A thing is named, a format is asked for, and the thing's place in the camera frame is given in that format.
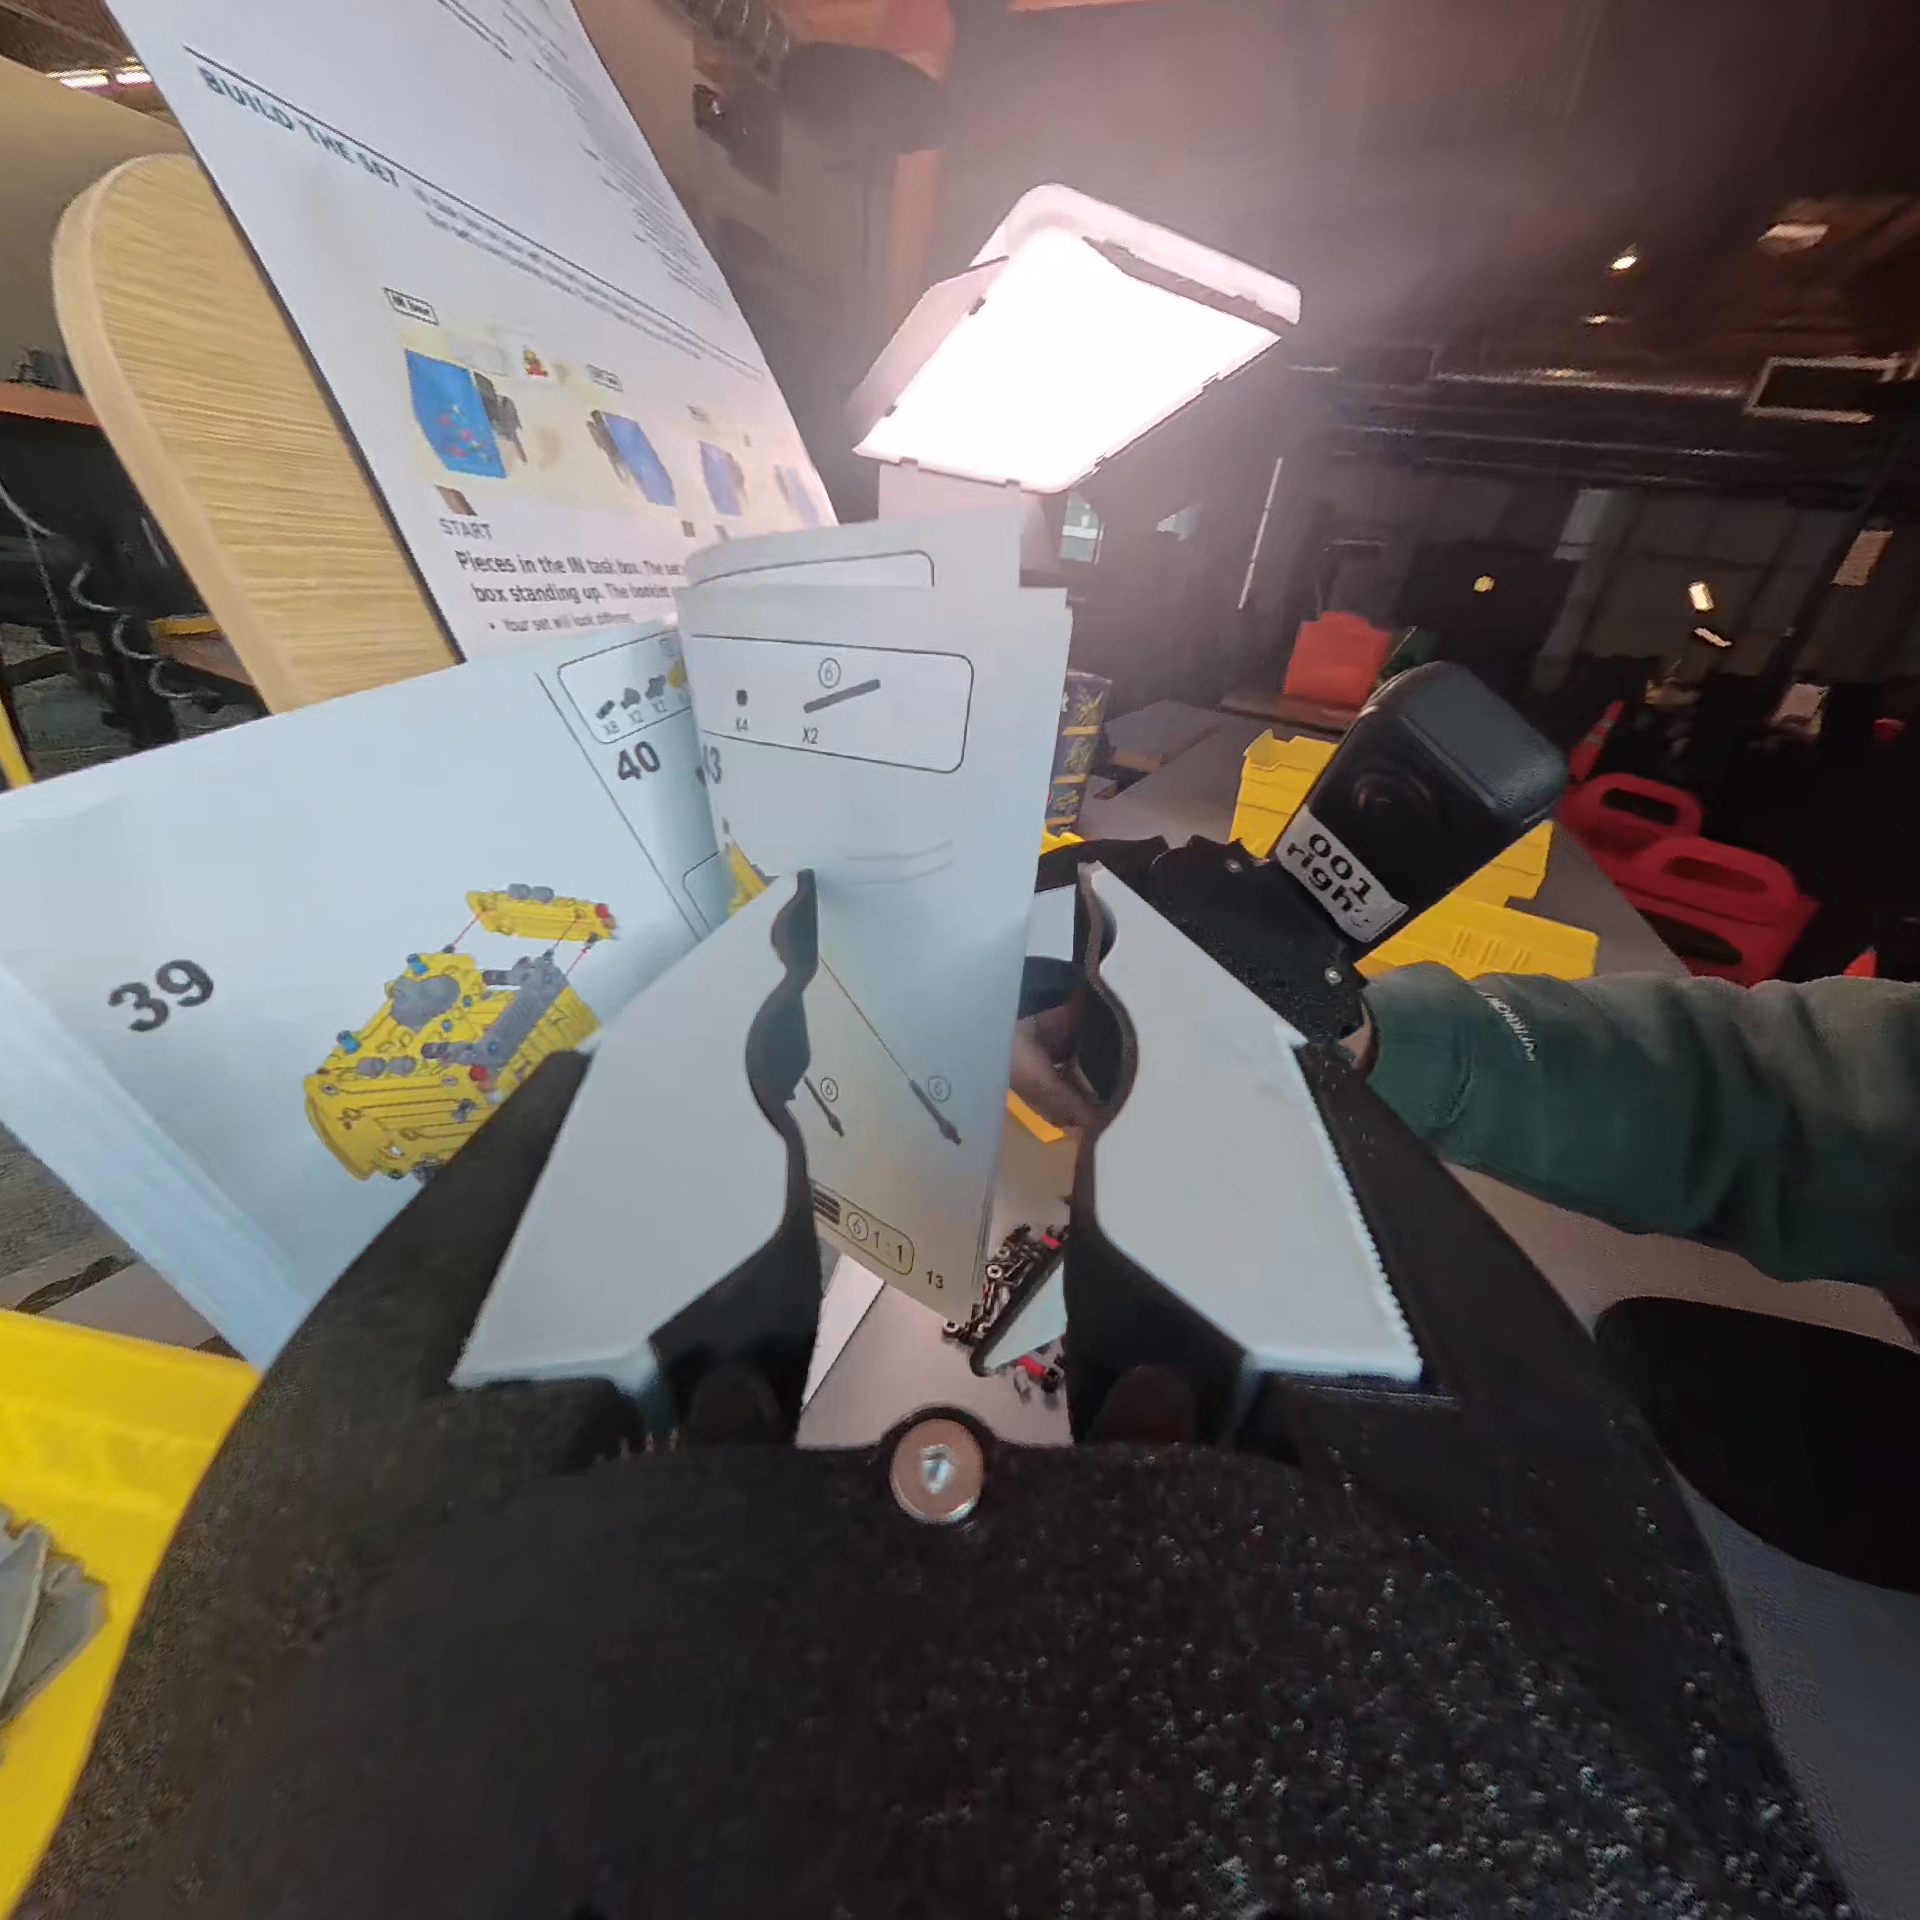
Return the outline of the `lego instruction booklet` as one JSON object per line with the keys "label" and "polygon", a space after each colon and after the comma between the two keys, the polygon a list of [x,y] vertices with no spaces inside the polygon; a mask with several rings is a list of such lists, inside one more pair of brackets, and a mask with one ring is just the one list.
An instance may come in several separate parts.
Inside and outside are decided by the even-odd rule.
{"label": "lego instruction booklet", "polygon": [[1020,507],[4,795],[4,1125],[266,1363],[550,1053],[792,872],[830,1247],[978,1295],[1072,616]]}

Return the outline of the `dark blue toy box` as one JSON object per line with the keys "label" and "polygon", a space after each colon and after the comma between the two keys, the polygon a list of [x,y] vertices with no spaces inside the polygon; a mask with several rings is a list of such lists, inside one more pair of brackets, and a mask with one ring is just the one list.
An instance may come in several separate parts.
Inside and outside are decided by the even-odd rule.
{"label": "dark blue toy box", "polygon": [[1068,669],[1063,677],[1060,718],[1047,782],[1045,832],[1076,829],[1097,768],[1100,742],[1113,684],[1100,675]]}

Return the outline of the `red plastic bin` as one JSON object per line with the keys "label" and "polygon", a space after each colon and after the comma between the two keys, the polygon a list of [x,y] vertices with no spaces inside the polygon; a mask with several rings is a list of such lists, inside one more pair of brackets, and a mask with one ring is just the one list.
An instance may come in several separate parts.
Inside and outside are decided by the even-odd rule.
{"label": "red plastic bin", "polygon": [[1553,811],[1553,821],[1609,876],[1665,839],[1700,836],[1702,817],[1704,811],[1688,790],[1620,772],[1574,783]]}
{"label": "red plastic bin", "polygon": [[1742,987],[1777,976],[1817,911],[1780,861],[1697,835],[1642,847],[1614,883],[1688,974]]}

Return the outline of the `orange plastic bin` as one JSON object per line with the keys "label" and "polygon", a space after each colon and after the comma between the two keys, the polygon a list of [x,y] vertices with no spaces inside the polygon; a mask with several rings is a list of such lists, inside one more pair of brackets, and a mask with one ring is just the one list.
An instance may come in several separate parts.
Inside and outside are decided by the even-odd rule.
{"label": "orange plastic bin", "polygon": [[1361,614],[1329,611],[1305,620],[1292,641],[1282,697],[1360,708],[1381,678],[1393,632]]}

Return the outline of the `white task instruction sheet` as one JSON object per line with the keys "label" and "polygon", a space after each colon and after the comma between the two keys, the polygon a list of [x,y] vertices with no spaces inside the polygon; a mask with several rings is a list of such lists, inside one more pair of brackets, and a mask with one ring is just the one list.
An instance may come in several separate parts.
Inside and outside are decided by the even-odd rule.
{"label": "white task instruction sheet", "polygon": [[669,622],[688,553],[833,523],[572,4],[106,12],[462,656]]}

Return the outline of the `person's right hand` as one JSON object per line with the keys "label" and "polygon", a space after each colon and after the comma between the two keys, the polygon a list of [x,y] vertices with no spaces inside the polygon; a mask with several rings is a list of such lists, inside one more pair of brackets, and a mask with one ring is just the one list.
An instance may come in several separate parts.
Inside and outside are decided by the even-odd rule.
{"label": "person's right hand", "polygon": [[1009,1093],[1049,1126],[1080,1131],[1094,1108],[1076,1078],[1073,1013],[1052,1005],[1015,1023]]}

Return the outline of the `yellow plastic bin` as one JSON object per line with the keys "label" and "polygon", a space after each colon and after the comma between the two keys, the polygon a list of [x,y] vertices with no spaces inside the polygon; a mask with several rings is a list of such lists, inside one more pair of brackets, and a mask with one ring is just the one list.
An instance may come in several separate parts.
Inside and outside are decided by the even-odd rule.
{"label": "yellow plastic bin", "polygon": [[255,1388],[245,1359],[4,1312],[4,1536],[101,1589],[87,1644],[4,1716],[7,1768],[72,1781],[130,1630],[222,1440]]}

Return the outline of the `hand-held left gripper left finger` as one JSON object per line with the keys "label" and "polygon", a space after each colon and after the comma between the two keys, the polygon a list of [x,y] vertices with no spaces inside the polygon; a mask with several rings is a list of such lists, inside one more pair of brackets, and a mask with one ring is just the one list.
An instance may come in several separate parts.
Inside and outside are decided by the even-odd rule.
{"label": "hand-held left gripper left finger", "polygon": [[582,1084],[450,1372],[689,1393],[805,1390],[825,1291],[792,1096],[817,969],[810,870],[772,883],[639,990]]}

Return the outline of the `person's right forearm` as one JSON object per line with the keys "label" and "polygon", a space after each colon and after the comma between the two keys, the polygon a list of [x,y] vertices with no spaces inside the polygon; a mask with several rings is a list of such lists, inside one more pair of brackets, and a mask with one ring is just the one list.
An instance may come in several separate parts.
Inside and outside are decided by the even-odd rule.
{"label": "person's right forearm", "polygon": [[1369,1086],[1438,1158],[1916,1313],[1912,982],[1416,965],[1365,998]]}

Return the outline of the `small black red lego pieces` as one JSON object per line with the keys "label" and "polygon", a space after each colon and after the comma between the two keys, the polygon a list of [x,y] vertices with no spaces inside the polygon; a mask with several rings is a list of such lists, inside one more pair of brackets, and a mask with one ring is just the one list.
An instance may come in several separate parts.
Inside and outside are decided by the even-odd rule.
{"label": "small black red lego pieces", "polygon": [[1008,1375],[1021,1401],[1065,1392],[1065,1222],[1012,1228],[983,1265],[980,1299],[944,1321],[975,1375]]}

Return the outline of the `white light panel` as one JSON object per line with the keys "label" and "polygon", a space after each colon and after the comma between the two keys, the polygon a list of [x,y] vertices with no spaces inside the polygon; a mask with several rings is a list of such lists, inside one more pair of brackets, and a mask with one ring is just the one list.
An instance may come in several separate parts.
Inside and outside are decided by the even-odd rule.
{"label": "white light panel", "polygon": [[1302,313],[1294,281],[1045,183],[876,353],[847,399],[852,452],[882,521],[1009,500],[1023,565],[1054,568],[1068,496]]}

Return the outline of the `stack of yellow bins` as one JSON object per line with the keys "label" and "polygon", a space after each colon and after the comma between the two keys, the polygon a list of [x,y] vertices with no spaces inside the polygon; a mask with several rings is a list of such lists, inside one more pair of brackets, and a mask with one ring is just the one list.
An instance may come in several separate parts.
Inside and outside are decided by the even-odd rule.
{"label": "stack of yellow bins", "polygon": [[[1241,757],[1231,840],[1266,857],[1333,755],[1328,740],[1261,731]],[[1410,965],[1438,965],[1464,979],[1592,976],[1599,945],[1596,932],[1521,911],[1545,883],[1549,851],[1552,825],[1540,822],[1377,951],[1361,956],[1358,972],[1381,976]]]}

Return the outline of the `grey lego piece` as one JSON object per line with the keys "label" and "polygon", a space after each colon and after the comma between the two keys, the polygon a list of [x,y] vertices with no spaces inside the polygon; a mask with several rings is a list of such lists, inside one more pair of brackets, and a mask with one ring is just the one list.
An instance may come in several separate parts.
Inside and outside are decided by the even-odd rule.
{"label": "grey lego piece", "polygon": [[70,1667],[106,1621],[106,1589],[53,1532],[1,1513],[1,1725]]}

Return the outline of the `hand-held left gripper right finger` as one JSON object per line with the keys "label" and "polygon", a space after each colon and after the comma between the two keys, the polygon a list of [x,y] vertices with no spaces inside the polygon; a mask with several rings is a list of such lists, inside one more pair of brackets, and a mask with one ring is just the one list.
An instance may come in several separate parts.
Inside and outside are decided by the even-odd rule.
{"label": "hand-held left gripper right finger", "polygon": [[1078,1037],[1111,1068],[1065,1247],[1069,1388],[1161,1365],[1413,1388],[1423,1358],[1305,1072],[1308,1037],[1111,869],[1076,878]]}

